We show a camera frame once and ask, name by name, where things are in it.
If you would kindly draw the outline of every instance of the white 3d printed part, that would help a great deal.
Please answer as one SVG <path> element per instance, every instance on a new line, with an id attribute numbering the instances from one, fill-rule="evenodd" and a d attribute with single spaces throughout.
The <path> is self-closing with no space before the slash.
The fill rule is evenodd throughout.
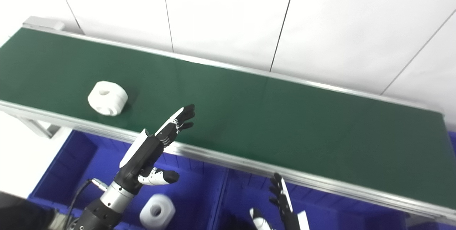
<path id="1" fill-rule="evenodd" d="M 141 224 L 149 230 L 163 230 L 176 213 L 171 199 L 164 194 L 154 194 L 140 213 Z"/>
<path id="2" fill-rule="evenodd" d="M 87 97 L 90 106 L 102 115 L 116 116 L 127 102 L 127 92 L 116 83 L 98 81 Z"/>

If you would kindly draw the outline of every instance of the blue plastic bin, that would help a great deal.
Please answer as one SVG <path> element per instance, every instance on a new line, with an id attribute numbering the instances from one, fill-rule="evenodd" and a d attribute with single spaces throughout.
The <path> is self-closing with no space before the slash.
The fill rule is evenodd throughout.
<path id="1" fill-rule="evenodd" d="M 49 166 L 29 200 L 66 213 L 76 189 L 88 178 L 98 178 L 110 184 L 119 170 L 119 162 L 130 144 L 73 131 Z M 185 157 L 163 154 L 157 167 L 175 170 L 179 181 L 166 186 L 144 186 L 127 210 L 116 229 L 143 229 L 139 213 L 156 193 L 169 196 L 176 214 L 168 229 L 212 229 L 211 223 L 220 198 L 227 169 Z M 89 185 L 75 203 L 75 216 L 102 192 Z"/>
<path id="2" fill-rule="evenodd" d="M 66 213 L 75 190 L 86 179 L 99 178 L 107 184 L 112 181 L 129 146 L 73 131 L 29 199 Z M 176 170 L 181 175 L 179 181 L 143 187 L 116 229 L 143 229 L 139 213 L 155 193 L 166 194 L 176 206 L 168 230 L 225 230 L 235 222 L 251 227 L 249 209 L 252 207 L 259 208 L 277 230 L 284 228 L 278 209 L 268 200 L 268 178 L 166 153 L 156 166 Z M 404 212 L 294 184 L 287 186 L 294 210 L 306 210 L 311 230 L 407 229 Z M 74 215 L 79 216 L 101 194 L 96 187 L 88 186 L 75 204 Z"/>

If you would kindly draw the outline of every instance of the green conveyor belt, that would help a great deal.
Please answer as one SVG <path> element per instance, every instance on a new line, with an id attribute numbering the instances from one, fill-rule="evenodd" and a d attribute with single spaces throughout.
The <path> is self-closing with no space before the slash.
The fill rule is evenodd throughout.
<path id="1" fill-rule="evenodd" d="M 100 80 L 127 91 L 119 116 L 89 106 Z M 25 28 L 0 49 L 0 100 L 137 132 L 194 103 L 180 142 L 456 209 L 430 110 Z"/>

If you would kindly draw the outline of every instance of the black cable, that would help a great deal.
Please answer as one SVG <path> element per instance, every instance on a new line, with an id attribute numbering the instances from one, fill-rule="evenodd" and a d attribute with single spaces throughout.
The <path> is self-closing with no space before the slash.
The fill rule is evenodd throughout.
<path id="1" fill-rule="evenodd" d="M 70 204 L 70 207 L 68 208 L 68 213 L 67 213 L 67 216 L 66 216 L 66 219 L 65 219 L 65 225 L 64 225 L 64 230 L 66 230 L 68 228 L 68 221 L 70 220 L 70 215 L 71 215 L 71 211 L 73 210 L 73 206 L 74 206 L 74 203 L 76 202 L 76 199 L 78 198 L 78 196 L 82 193 L 82 191 L 84 191 L 84 189 L 91 183 L 92 179 L 87 179 L 79 188 L 78 188 L 78 191 L 76 191 L 74 197 L 73 197 L 73 201 L 71 201 L 71 204 Z"/>

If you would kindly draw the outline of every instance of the metal leg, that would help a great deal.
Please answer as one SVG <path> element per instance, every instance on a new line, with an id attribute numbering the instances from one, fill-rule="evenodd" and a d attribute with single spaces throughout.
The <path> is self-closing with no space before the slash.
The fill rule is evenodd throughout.
<path id="1" fill-rule="evenodd" d="M 59 126 L 50 125 L 49 128 L 44 128 L 40 123 L 34 120 L 26 119 L 21 116 L 14 116 L 19 121 L 24 123 L 29 129 L 31 129 L 35 134 L 51 139 L 54 134 L 60 129 Z"/>

